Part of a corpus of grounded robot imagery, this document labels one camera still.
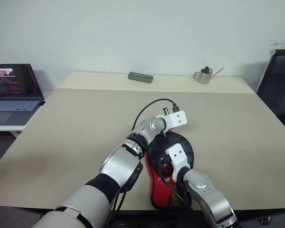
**gray laptop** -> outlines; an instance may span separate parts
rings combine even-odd
[[[25,125],[43,103],[30,64],[0,64],[0,125]]]

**red fabric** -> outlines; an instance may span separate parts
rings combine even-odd
[[[150,166],[148,154],[145,155],[145,158],[149,175],[152,180],[150,195],[153,196],[153,202],[159,207],[167,207],[171,191],[162,182],[161,178],[159,177],[159,174],[154,170],[154,168]],[[172,177],[166,178],[166,181],[170,186],[173,185]]]

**white wall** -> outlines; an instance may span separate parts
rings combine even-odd
[[[43,89],[71,70],[191,75],[255,88],[285,48],[285,0],[0,0],[0,63],[31,63]]]

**laptop keyboard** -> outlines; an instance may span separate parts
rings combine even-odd
[[[0,111],[25,112],[33,111],[39,101],[2,101],[0,100]]]

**table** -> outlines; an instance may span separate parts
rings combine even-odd
[[[48,91],[48,90],[42,92],[45,101],[47,101],[47,99],[50,96],[51,92],[52,91]],[[25,125],[20,125],[20,126],[0,125],[0,132],[10,132],[11,134],[13,134],[17,138],[19,136],[19,134],[17,132],[22,132],[27,127],[27,125],[30,123],[30,121],[39,112],[40,108],[41,108],[41,106],[37,109],[37,111],[32,115],[32,117],[29,119],[29,121]]]
[[[0,205],[54,208],[97,174],[139,110],[159,97],[186,112],[188,124],[175,131],[191,143],[195,169],[233,209],[285,208],[285,128],[242,78],[202,85],[188,76],[154,76],[145,84],[87,72],[70,74],[0,160]],[[141,120],[167,105],[150,107]],[[122,210],[154,210],[149,179],[143,169]]]

